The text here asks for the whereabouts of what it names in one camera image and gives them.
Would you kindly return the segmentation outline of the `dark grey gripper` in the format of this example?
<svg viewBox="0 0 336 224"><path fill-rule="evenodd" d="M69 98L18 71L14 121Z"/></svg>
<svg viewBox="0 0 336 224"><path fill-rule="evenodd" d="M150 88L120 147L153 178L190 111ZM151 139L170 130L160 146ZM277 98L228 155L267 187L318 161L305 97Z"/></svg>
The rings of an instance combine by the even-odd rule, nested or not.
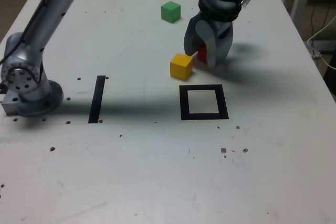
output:
<svg viewBox="0 0 336 224"><path fill-rule="evenodd" d="M233 22L216 21L204 14L195 15L190 19L184 36L185 54L193 55L203 42L207 50L207 65L217 67L227 57L232 46Z"/></svg>

